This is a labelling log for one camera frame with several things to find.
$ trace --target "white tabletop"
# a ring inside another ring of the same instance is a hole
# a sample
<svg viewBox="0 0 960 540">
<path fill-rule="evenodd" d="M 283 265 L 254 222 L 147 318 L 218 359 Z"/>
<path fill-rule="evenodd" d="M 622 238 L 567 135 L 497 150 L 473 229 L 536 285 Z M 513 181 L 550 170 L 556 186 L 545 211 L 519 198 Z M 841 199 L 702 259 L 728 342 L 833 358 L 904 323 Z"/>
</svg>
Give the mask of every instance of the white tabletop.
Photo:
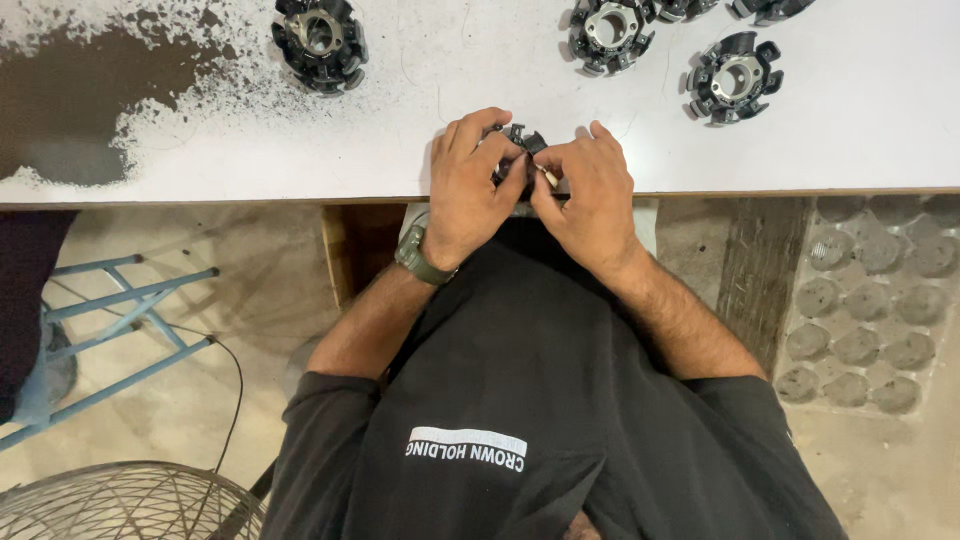
<svg viewBox="0 0 960 540">
<path fill-rule="evenodd" d="M 73 3 L 31 4 L 67 11 Z M 162 4 L 197 41 L 230 43 L 241 56 L 219 59 L 228 76 L 202 76 L 176 112 L 154 103 L 157 113 L 118 117 L 118 128 L 128 128 L 113 141 L 127 154 L 124 181 L 55 184 L 21 167 L 0 181 L 0 203 L 421 196 L 429 192 L 430 139 L 490 105 L 512 110 L 548 143 L 599 119 L 623 145 L 638 193 L 960 185 L 960 107 L 949 97 L 960 87 L 953 0 L 927 0 L 922 10 L 823 0 L 753 29 L 757 43 L 771 39 L 782 51 L 773 65 L 785 72 L 783 87 L 761 98 L 770 103 L 763 114 L 721 129 L 692 120 L 683 109 L 691 96 L 680 90 L 700 52 L 752 30 L 724 6 L 691 23 L 648 25 L 656 37 L 633 68 L 593 79 L 562 55 L 569 1 L 353 2 L 370 46 L 366 80 L 328 99 L 290 76 L 271 40 L 280 17 L 270 0 L 210 4 L 221 23 L 206 37 L 198 15 L 174 14 L 182 4 L 172 0 L 83 4 L 74 8 L 74 24 L 84 23 L 78 38 L 118 13 Z M 14 0 L 0 2 L 0 19 L 0 41 L 22 43 L 63 23 L 37 7 L 26 14 Z"/>
</svg>

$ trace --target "black t-shirt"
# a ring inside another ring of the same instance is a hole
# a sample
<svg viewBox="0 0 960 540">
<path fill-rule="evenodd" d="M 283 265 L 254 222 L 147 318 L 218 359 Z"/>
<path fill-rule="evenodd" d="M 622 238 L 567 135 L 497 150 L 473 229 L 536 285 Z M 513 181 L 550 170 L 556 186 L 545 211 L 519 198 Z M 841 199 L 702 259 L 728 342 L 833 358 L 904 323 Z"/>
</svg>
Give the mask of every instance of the black t-shirt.
<svg viewBox="0 0 960 540">
<path fill-rule="evenodd" d="M 536 220 L 511 219 L 372 380 L 307 373 L 264 538 L 845 538 L 770 384 L 678 381 Z"/>
</svg>

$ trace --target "small component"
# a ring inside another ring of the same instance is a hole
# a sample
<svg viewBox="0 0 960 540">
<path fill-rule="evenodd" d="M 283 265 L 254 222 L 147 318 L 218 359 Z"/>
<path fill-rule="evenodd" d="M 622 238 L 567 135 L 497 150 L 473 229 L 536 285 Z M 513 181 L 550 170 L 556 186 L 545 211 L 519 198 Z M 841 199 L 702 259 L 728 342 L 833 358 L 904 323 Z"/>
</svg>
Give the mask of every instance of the small component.
<svg viewBox="0 0 960 540">
<path fill-rule="evenodd" d="M 527 152 L 531 156 L 534 156 L 540 150 L 546 148 L 546 141 L 543 140 L 543 135 L 540 135 L 540 132 L 534 132 L 533 135 L 528 136 L 523 141 L 523 147 L 527 149 Z"/>
<path fill-rule="evenodd" d="M 370 58 L 360 22 L 346 0 L 276 0 L 283 24 L 274 23 L 274 43 L 308 88 L 328 95 L 360 86 L 360 65 Z"/>
<path fill-rule="evenodd" d="M 510 141 L 513 142 L 513 144 L 515 144 L 516 146 L 519 146 L 523 150 L 529 152 L 531 156 L 535 155 L 537 152 L 547 147 L 546 141 L 543 140 L 543 135 L 540 135 L 540 132 L 534 132 L 533 135 L 529 135 L 526 138 L 523 138 L 524 128 L 526 128 L 526 126 L 524 126 L 523 124 L 511 124 L 510 134 L 507 135 L 507 138 L 509 138 Z M 502 129 L 503 129 L 503 126 L 499 124 L 496 124 L 493 126 L 494 131 L 500 131 Z M 553 188 L 554 189 L 557 188 L 557 184 L 559 181 L 557 180 L 557 177 L 553 176 L 553 173 L 551 173 L 550 171 L 546 170 L 545 168 L 539 165 L 536 165 L 532 161 L 530 161 L 530 164 L 536 169 L 542 171 L 543 174 L 546 175 L 547 181 L 550 182 L 551 185 L 553 185 Z M 493 180 L 494 185 L 500 185 L 500 183 L 503 182 L 505 178 L 507 178 L 507 174 L 510 172 L 510 165 L 511 165 L 511 162 L 509 160 L 503 160 L 496 166 L 496 170 L 493 171 L 493 176 L 491 178 L 491 180 Z M 533 174 L 528 174 L 527 178 L 533 178 Z M 520 195 L 520 202 L 529 201 L 530 194 L 532 192 L 533 192 L 533 184 L 530 183 L 527 185 L 527 187 L 523 190 L 523 193 Z"/>
<path fill-rule="evenodd" d="M 770 26 L 805 10 L 814 0 L 733 0 L 733 11 L 740 18 L 756 13 L 754 24 Z"/>
<path fill-rule="evenodd" d="M 510 134 L 507 135 L 507 138 L 510 139 L 510 142 L 513 142 L 516 146 L 523 148 L 523 124 L 511 124 Z"/>
<path fill-rule="evenodd" d="M 757 100 L 783 84 L 783 72 L 770 67 L 780 49 L 765 41 L 754 50 L 755 40 L 756 32 L 727 36 L 700 57 L 703 65 L 686 78 L 687 91 L 697 94 L 690 108 L 699 118 L 712 116 L 713 124 L 735 124 L 769 107 Z"/>
<path fill-rule="evenodd" d="M 660 18 L 667 22 L 677 22 L 686 17 L 695 19 L 712 10 L 720 0 L 663 0 Z"/>
<path fill-rule="evenodd" d="M 584 71 L 589 75 L 603 75 L 623 71 L 647 51 L 655 32 L 641 33 L 643 23 L 651 23 L 657 16 L 653 0 L 581 0 L 573 5 L 570 16 L 570 38 L 567 44 L 573 58 L 584 59 Z M 601 27 L 611 28 L 612 34 L 601 33 Z"/>
</svg>

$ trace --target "wire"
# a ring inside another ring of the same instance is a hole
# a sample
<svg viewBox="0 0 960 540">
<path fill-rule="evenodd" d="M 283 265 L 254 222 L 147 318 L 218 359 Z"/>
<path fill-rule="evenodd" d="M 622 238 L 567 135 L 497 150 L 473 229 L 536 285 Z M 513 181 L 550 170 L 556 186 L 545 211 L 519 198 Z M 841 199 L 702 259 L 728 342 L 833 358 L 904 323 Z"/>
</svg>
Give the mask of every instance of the wire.
<svg viewBox="0 0 960 540">
<path fill-rule="evenodd" d="M 83 300 L 83 301 L 85 301 L 85 302 L 89 302 L 89 300 L 90 300 L 89 298 L 85 297 L 83 294 L 77 292 L 76 290 L 74 290 L 73 288 L 71 288 L 70 286 L 68 286 L 68 285 L 66 285 L 66 284 L 64 284 L 64 283 L 61 283 L 61 282 L 59 282 L 59 281 L 57 281 L 57 280 L 54 280 L 54 279 L 50 279 L 50 280 L 48 280 L 48 281 L 51 282 L 51 283 L 53 283 L 53 284 L 55 284 L 56 286 L 62 288 L 63 290 L 69 292 L 70 294 L 76 296 L 77 298 L 80 298 L 81 300 Z M 123 316 L 124 316 L 123 313 L 120 313 L 120 312 L 118 312 L 118 311 L 114 311 L 113 309 L 108 309 L 108 308 L 106 308 L 106 307 L 101 307 L 100 310 L 106 311 L 107 313 L 109 313 L 109 314 L 111 314 L 111 315 L 116 315 L 117 317 L 123 317 Z M 191 329 L 191 328 L 182 327 L 182 326 L 180 326 L 180 325 L 173 325 L 173 324 L 170 324 L 170 323 L 167 323 L 167 326 L 169 326 L 170 328 L 175 328 L 175 329 L 182 330 L 182 331 L 189 331 L 189 332 L 195 333 L 195 334 L 197 334 L 197 335 L 202 335 L 203 337 L 209 337 L 211 340 L 213 340 L 214 343 L 216 343 L 217 345 L 220 345 L 220 346 L 224 349 L 224 351 L 227 351 L 227 354 L 230 355 L 231 358 L 233 358 L 233 363 L 234 363 L 234 365 L 237 366 L 237 377 L 240 379 L 240 391 L 237 393 L 237 407 L 236 407 L 236 409 L 233 411 L 233 421 L 230 422 L 230 429 L 227 431 L 227 439 L 224 441 L 224 449 L 220 452 L 220 458 L 217 459 L 217 466 L 214 467 L 214 469 L 213 469 L 213 474 L 215 474 L 215 475 L 216 475 L 216 474 L 219 474 L 219 473 L 220 473 L 220 467 L 221 467 L 221 465 L 224 464 L 224 457 L 227 456 L 227 448 L 228 448 L 229 445 L 230 445 L 230 438 L 233 437 L 233 430 L 234 430 L 234 428 L 236 428 L 236 425 L 237 425 L 237 418 L 239 418 L 239 416 L 240 416 L 240 404 L 243 403 L 243 369 L 240 367 L 240 360 L 237 359 L 237 355 L 235 355 L 235 354 L 233 353 L 233 351 L 231 351 L 228 346 L 224 345 L 224 343 L 223 343 L 222 341 L 220 341 L 220 339 L 218 339 L 216 335 L 211 335 L 211 334 L 209 334 L 209 333 L 207 333 L 207 332 L 204 332 L 204 331 L 194 330 L 194 329 Z"/>
</svg>

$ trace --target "metal frame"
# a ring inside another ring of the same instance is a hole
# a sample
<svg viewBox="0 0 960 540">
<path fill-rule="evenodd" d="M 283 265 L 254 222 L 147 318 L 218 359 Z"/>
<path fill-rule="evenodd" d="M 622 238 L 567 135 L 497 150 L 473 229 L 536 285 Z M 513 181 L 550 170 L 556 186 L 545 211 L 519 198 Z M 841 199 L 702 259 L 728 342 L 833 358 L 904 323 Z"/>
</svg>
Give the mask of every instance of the metal frame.
<svg viewBox="0 0 960 540">
<path fill-rule="evenodd" d="M 126 335 L 132 331 L 137 331 L 142 327 L 142 325 L 136 319 L 141 316 L 153 323 L 154 326 L 156 326 L 163 333 L 163 335 L 165 335 L 167 339 L 174 344 L 175 347 L 177 347 L 177 352 L 171 356 L 167 356 L 166 358 L 147 368 L 134 373 L 133 375 L 130 375 L 129 377 L 126 377 L 125 379 L 115 382 L 114 384 L 111 384 L 110 386 L 79 400 L 72 405 L 68 405 L 54 412 L 50 415 L 50 421 L 46 424 L 26 426 L 7 435 L 6 437 L 3 437 L 0 439 L 0 452 L 3 452 L 7 448 L 19 443 L 31 435 L 35 435 L 43 430 L 46 430 L 50 426 L 59 424 L 60 422 L 70 418 L 74 414 L 77 414 L 91 405 L 100 403 L 117 392 L 133 386 L 134 384 L 148 378 L 150 375 L 153 375 L 163 368 L 169 367 L 196 353 L 200 349 L 208 347 L 214 343 L 213 337 L 207 336 L 193 345 L 187 346 L 187 344 L 184 343 L 183 340 L 180 339 L 180 337 L 174 332 L 170 325 L 168 325 L 162 318 L 160 318 L 159 315 L 156 314 L 154 311 L 154 306 L 167 296 L 170 296 L 175 290 L 180 288 L 181 285 L 191 282 L 198 282 L 199 280 L 205 280 L 206 278 L 214 278 L 220 275 L 220 270 L 216 267 L 208 268 L 203 270 L 203 272 L 197 272 L 181 278 L 174 278 L 172 280 L 167 280 L 166 282 L 154 283 L 152 285 L 134 288 L 126 279 L 124 279 L 123 276 L 120 275 L 120 272 L 116 269 L 116 267 L 123 264 L 139 264 L 144 260 L 144 257 L 141 255 L 132 255 L 129 257 L 111 258 L 97 262 L 87 262 L 84 264 L 64 266 L 62 268 L 54 269 L 54 271 L 51 273 L 52 277 L 78 274 L 81 272 L 90 272 L 93 270 L 103 270 L 108 276 L 110 276 L 110 278 L 114 283 L 116 283 L 122 292 L 111 294 L 103 298 L 87 300 L 73 306 L 43 310 L 40 315 L 41 325 L 47 325 L 52 322 L 63 320 L 67 317 L 73 317 L 75 315 L 80 315 L 81 313 L 88 313 L 95 309 L 112 306 L 114 304 L 120 304 L 121 302 L 134 301 L 136 302 L 136 307 L 121 317 L 120 320 L 116 321 L 108 328 L 97 334 L 96 337 L 90 338 L 83 343 L 78 343 L 65 349 L 59 349 L 49 354 L 44 350 L 43 347 L 40 347 L 40 351 L 36 359 L 36 365 L 43 366 L 48 360 L 63 356 L 72 356 L 80 351 L 85 351 L 86 349 L 100 345 L 101 343 L 105 343 L 111 339 L 120 337 L 121 335 Z"/>
</svg>

